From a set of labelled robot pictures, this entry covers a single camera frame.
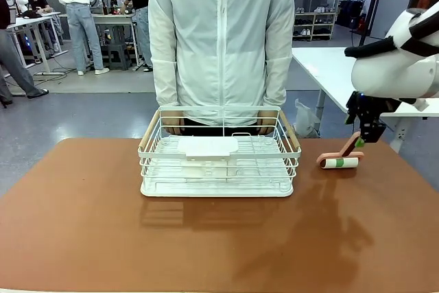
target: plastic bag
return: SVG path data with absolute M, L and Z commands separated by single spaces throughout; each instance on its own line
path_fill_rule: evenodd
M 297 116 L 294 129 L 300 139 L 315 139 L 320 137 L 319 132 L 314 128 L 315 124 L 320 123 L 317 116 L 310 108 L 301 104 L 299 99 L 296 100 Z

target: hand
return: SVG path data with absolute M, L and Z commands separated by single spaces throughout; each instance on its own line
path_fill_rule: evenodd
M 258 126 L 263 126 L 259 128 L 260 135 L 269 135 L 274 132 L 274 127 L 277 123 L 277 116 L 277 111 L 259 111 L 257 124 Z
M 183 126 L 185 124 L 185 120 L 183 118 L 182 111 L 162 111 L 162 126 L 170 126 L 165 127 L 166 131 L 171 135 L 182 135 L 182 131 L 185 130 L 184 127 L 176 127 Z

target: lint roller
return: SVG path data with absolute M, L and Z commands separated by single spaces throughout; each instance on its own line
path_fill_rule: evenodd
M 364 141 L 361 139 L 360 132 L 355 133 L 344 145 L 340 152 L 332 152 L 320 155 L 317 158 L 317 165 L 322 169 L 341 169 L 356 168 L 363 159 L 363 152 L 353 151 L 355 147 L 361 147 Z

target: brown tabletop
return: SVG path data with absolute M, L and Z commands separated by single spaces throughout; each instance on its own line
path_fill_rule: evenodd
M 439 194 L 384 143 L 323 171 L 343 140 L 302 140 L 279 199 L 146 198 L 138 143 L 63 141 L 0 199 L 0 288 L 439 290 Z

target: dish rack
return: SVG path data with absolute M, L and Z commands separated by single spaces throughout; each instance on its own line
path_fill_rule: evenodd
M 268 111 L 272 121 L 263 125 L 260 111 Z M 170 119 L 179 122 L 180 129 L 217 128 L 222 136 L 170 135 L 166 128 L 175 127 L 165 125 Z M 185 125 L 185 119 L 210 126 Z M 239 132 L 248 130 L 248 125 L 272 133 Z M 227 137 L 230 130 L 234 134 Z M 161 107 L 139 144 L 141 193 L 149 197 L 286 197 L 293 192 L 301 152 L 294 129 L 279 107 Z

